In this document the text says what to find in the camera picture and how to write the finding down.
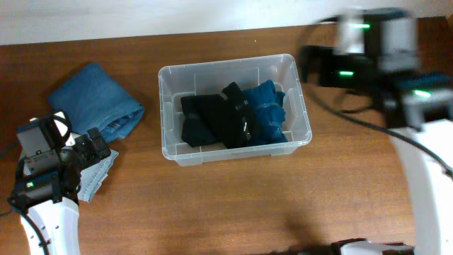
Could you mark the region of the folded light blue jeans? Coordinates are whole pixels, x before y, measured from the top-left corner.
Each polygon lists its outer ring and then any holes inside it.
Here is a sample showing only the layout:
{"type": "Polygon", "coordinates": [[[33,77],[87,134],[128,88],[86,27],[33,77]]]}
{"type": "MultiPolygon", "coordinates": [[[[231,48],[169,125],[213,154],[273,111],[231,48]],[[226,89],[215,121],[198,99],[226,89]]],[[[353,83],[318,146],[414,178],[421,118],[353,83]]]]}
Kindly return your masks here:
{"type": "Polygon", "coordinates": [[[93,199],[93,196],[108,176],[108,172],[118,155],[119,153],[112,149],[109,157],[81,172],[81,189],[77,193],[77,201],[75,203],[79,200],[90,202],[93,199]]]}

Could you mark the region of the dark teal garment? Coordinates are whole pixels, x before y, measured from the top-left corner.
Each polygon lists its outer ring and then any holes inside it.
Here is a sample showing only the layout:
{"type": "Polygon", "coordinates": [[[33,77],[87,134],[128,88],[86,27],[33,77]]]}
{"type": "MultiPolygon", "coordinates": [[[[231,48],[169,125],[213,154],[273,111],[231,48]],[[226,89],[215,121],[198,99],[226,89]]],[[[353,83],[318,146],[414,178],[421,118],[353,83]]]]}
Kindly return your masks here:
{"type": "Polygon", "coordinates": [[[255,88],[243,90],[243,94],[260,125],[260,134],[251,140],[250,146],[288,142],[282,131],[285,93],[277,91],[275,83],[267,80],[255,88]]]}

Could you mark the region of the black garment with tape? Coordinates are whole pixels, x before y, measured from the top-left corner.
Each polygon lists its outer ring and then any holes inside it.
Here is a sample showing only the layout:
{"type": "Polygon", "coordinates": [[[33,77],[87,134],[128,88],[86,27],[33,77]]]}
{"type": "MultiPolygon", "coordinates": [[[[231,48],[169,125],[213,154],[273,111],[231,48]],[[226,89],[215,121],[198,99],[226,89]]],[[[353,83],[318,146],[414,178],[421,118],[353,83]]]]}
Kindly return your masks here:
{"type": "Polygon", "coordinates": [[[198,96],[195,107],[227,149],[247,147],[261,134],[261,126],[248,99],[235,82],[219,94],[198,96]]]}

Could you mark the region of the clear plastic storage bin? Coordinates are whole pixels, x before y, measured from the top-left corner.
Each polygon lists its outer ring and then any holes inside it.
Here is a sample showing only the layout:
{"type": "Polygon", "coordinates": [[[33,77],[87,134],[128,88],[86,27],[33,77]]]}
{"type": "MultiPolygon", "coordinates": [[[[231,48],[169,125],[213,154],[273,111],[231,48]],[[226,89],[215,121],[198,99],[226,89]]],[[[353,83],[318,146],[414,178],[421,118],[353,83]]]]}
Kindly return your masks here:
{"type": "Polygon", "coordinates": [[[159,70],[158,78],[162,154],[180,166],[291,154],[313,137],[297,62],[290,54],[165,66],[159,70]],[[227,149],[222,143],[191,147],[182,140],[182,97],[218,94],[231,82],[241,89],[252,89],[267,80],[285,93],[282,131],[286,143],[227,149]]]}

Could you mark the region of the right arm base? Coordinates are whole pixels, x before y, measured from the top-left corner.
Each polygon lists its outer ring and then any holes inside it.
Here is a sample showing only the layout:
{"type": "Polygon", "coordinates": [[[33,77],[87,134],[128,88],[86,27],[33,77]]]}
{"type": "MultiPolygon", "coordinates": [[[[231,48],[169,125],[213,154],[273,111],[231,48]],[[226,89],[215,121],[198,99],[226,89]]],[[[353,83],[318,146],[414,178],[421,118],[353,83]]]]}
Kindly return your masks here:
{"type": "Polygon", "coordinates": [[[368,239],[345,239],[330,245],[333,255],[414,255],[414,247],[404,243],[380,244],[368,239]]]}

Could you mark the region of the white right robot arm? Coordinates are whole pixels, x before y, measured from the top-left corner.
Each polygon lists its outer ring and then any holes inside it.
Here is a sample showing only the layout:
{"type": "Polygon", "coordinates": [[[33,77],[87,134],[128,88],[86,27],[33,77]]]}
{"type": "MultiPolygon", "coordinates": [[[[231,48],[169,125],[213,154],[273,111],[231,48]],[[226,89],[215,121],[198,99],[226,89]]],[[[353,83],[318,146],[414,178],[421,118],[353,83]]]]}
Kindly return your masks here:
{"type": "Polygon", "coordinates": [[[365,238],[332,243],[332,254],[452,253],[452,77],[423,73],[418,24],[402,8],[352,8],[331,17],[336,45],[304,45],[302,80],[366,96],[384,116],[408,184],[415,244],[382,244],[365,238]]]}

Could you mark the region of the folded blue denim jeans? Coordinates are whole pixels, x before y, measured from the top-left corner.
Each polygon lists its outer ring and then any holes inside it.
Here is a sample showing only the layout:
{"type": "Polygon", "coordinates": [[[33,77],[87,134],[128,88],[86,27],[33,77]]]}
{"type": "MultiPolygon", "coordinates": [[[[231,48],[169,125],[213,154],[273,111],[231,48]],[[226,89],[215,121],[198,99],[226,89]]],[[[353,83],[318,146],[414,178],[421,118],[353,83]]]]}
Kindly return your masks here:
{"type": "Polygon", "coordinates": [[[67,114],[75,133],[97,128],[107,143],[126,138],[144,115],[144,106],[96,63],[86,65],[47,100],[67,114]]]}

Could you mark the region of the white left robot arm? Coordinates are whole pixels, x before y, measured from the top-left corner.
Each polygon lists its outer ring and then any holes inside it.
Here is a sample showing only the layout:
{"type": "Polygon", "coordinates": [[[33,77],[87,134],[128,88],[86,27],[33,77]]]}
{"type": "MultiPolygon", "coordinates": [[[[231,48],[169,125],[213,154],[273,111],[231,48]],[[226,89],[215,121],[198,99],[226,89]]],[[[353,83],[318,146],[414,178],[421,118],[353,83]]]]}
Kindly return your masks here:
{"type": "Polygon", "coordinates": [[[67,147],[39,129],[17,134],[25,156],[20,159],[7,201],[21,217],[32,254],[79,254],[81,172],[110,156],[97,128],[67,147]]]}

